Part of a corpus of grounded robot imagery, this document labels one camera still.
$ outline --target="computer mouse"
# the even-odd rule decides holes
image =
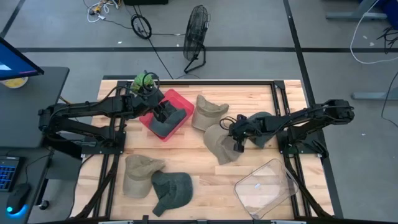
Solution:
[[[29,184],[19,184],[8,196],[6,210],[11,215],[18,213],[25,205],[26,198],[30,191]]]

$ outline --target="black desk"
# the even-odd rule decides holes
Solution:
[[[26,181],[25,167],[49,150],[39,147],[42,135],[38,129],[39,109],[58,101],[69,69],[62,67],[43,67],[44,75],[30,77],[20,89],[8,89],[0,85],[0,155],[24,158],[17,176],[16,185]],[[0,223],[27,223],[30,211],[35,205],[50,162],[49,157],[31,164],[28,169],[28,183],[31,190],[26,201],[27,212],[19,218],[11,218],[6,213],[9,193],[0,192]]]

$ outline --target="black fan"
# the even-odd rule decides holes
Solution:
[[[203,45],[205,41],[206,31],[208,28],[207,9],[202,5],[193,8],[188,21],[187,31],[184,41],[184,57],[190,60],[190,63],[184,69],[188,73],[194,69],[200,68],[206,64],[206,48]],[[200,51],[203,49],[203,63],[194,68],[188,69],[193,61],[198,60]]]

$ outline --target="white cable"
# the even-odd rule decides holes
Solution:
[[[96,3],[96,4],[92,5],[91,7],[89,7],[89,8],[87,9],[87,21],[88,21],[88,22],[93,23],[93,22],[97,22],[97,21],[100,20],[100,18],[98,18],[98,19],[96,19],[96,20],[94,20],[94,21],[91,21],[91,20],[90,20],[90,11],[91,11],[91,9],[92,9],[93,7],[95,7],[95,6],[97,6],[97,5],[101,4],[101,3],[102,3],[102,0],[100,0],[99,3]],[[109,13],[109,7],[108,7],[109,5],[113,5],[113,4],[112,4],[112,3],[105,3],[104,6],[103,6],[104,12],[107,13],[107,14]]]
[[[353,52],[353,43],[354,43],[356,31],[358,30],[358,27],[359,27],[360,23],[362,22],[362,20],[363,20],[363,18],[365,17],[365,15],[366,15],[366,14],[367,14],[379,1],[380,1],[380,0],[377,0],[376,2],[374,2],[374,4],[369,8],[369,10],[366,11],[366,12],[362,15],[362,18],[359,20],[358,25],[357,25],[356,28],[355,28],[354,36],[353,36],[353,39],[352,39],[352,41],[351,41],[351,44],[349,45],[349,49],[350,49],[350,51],[351,51],[351,54],[352,54],[353,57],[355,58],[355,60],[356,60],[357,62],[361,63],[361,64],[364,64],[364,65],[372,65],[372,64],[380,63],[380,62],[391,62],[391,61],[393,61],[393,60],[397,60],[397,59],[398,59],[398,57],[396,57],[396,58],[392,58],[392,59],[378,60],[378,61],[375,61],[375,62],[363,62],[363,61],[361,61],[360,59],[358,59],[358,58],[355,56],[354,52]]]

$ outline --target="keyboard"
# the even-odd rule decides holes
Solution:
[[[10,192],[15,180],[21,157],[0,156],[0,192]]]

